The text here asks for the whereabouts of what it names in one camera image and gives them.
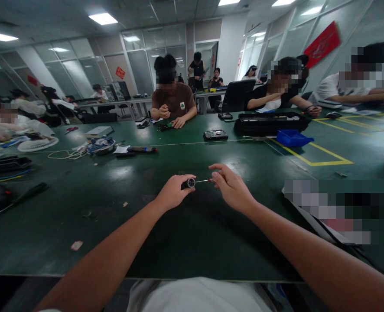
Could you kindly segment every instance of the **hand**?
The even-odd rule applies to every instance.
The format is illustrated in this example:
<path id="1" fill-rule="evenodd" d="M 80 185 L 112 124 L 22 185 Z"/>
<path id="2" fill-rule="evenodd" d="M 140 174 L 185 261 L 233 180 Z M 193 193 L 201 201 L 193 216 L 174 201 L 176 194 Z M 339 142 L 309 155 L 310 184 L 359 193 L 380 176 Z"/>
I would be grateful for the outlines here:
<path id="1" fill-rule="evenodd" d="M 309 106 L 307 110 L 308 110 L 308 114 L 311 115 L 312 117 L 318 117 L 319 114 L 322 111 L 322 107 L 320 107 L 320 106 Z"/>
<path id="2" fill-rule="evenodd" d="M 179 206 L 189 193 L 195 191 L 195 188 L 181 189 L 182 183 L 190 178 L 196 179 L 194 175 L 174 175 L 167 180 L 154 202 L 157 203 L 159 207 L 162 207 L 165 212 Z"/>
<path id="3" fill-rule="evenodd" d="M 168 119 L 170 117 L 170 112 L 166 104 L 159 108 L 159 118 Z"/>
<path id="4" fill-rule="evenodd" d="M 221 170 L 212 173 L 215 188 L 220 189 L 225 202 L 237 211 L 244 212 L 252 205 L 257 204 L 243 179 L 235 174 L 227 165 L 214 164 L 211 170 Z"/>
<path id="5" fill-rule="evenodd" d="M 184 117 L 177 117 L 175 121 L 172 122 L 172 126 L 175 129 L 180 129 L 185 124 L 186 120 Z"/>

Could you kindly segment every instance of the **red decoration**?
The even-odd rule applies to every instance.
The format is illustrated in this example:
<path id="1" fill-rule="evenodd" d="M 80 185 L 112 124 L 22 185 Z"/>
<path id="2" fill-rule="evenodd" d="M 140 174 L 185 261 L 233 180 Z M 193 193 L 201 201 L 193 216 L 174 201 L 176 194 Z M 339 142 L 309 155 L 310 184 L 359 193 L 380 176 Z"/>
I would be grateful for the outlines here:
<path id="1" fill-rule="evenodd" d="M 27 76 L 27 81 L 31 84 L 33 84 L 35 87 L 37 87 L 37 79 L 33 78 L 32 76 Z"/>
<path id="2" fill-rule="evenodd" d="M 121 78 L 121 80 L 124 79 L 124 76 L 126 75 L 126 72 L 121 69 L 120 66 L 117 66 L 117 70 L 115 71 L 115 74 Z"/>
<path id="3" fill-rule="evenodd" d="M 338 28 L 333 21 L 303 52 L 309 56 L 307 68 L 312 68 L 341 44 Z"/>

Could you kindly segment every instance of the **white fan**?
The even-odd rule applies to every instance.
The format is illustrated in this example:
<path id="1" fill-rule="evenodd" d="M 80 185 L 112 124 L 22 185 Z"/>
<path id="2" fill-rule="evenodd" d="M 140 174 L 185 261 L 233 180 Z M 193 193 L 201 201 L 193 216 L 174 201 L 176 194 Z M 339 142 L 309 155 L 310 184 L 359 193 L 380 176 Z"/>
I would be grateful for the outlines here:
<path id="1" fill-rule="evenodd" d="M 56 137 L 51 137 L 43 140 L 25 141 L 21 143 L 17 147 L 17 149 L 20 152 L 24 152 L 24 153 L 36 152 L 38 150 L 44 150 L 44 149 L 47 149 L 48 147 L 54 146 L 58 142 L 59 142 L 59 139 Z"/>

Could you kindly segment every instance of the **black toolbox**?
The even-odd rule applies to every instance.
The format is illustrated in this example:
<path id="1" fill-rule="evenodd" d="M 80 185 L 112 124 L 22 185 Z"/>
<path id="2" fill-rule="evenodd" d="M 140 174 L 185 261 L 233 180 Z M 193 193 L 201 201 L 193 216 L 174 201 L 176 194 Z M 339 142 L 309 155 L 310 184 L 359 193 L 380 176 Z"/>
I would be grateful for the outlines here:
<path id="1" fill-rule="evenodd" d="M 278 130 L 292 129 L 302 132 L 310 121 L 309 118 L 294 112 L 239 114 L 234 130 L 240 136 L 275 137 Z"/>

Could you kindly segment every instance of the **green workbench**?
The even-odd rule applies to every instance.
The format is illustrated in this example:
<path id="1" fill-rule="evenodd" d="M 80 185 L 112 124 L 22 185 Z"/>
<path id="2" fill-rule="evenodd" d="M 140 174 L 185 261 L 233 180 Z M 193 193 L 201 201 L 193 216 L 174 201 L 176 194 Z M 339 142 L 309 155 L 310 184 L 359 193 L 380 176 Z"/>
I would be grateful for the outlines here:
<path id="1" fill-rule="evenodd" d="M 157 130 L 159 123 L 142 130 L 131 121 L 111 123 L 117 142 L 158 148 L 155 154 L 126 159 L 113 154 L 48 159 L 53 151 L 84 143 L 84 133 L 97 125 L 77 125 L 79 129 L 66 136 L 69 126 L 55 128 L 58 144 L 26 154 L 35 171 L 6 183 L 18 194 L 40 182 L 49 189 L 0 216 L 0 275 L 63 276 L 153 200 L 169 177 L 190 173 L 203 180 L 211 176 L 208 166 L 213 163 L 230 166 L 259 202 L 313 231 L 282 195 L 285 180 L 340 180 L 335 171 L 349 180 L 384 180 L 384 115 L 345 120 L 355 122 L 312 121 L 304 134 L 315 138 L 314 145 L 292 148 L 293 154 L 270 140 L 237 136 L 234 123 L 221 121 L 216 114 L 197 116 L 182 129 L 165 132 Z M 227 141 L 203 140 L 204 131 L 219 129 L 227 131 Z M 16 147 L 5 153 L 20 154 Z M 83 217 L 89 211 L 97 214 L 97 220 Z M 75 241 L 83 241 L 78 251 L 70 249 Z M 384 232 L 370 253 L 384 269 Z M 179 207 L 158 221 L 127 274 L 152 279 L 193 276 L 301 281 L 262 232 L 225 204 L 212 183 L 197 185 Z"/>

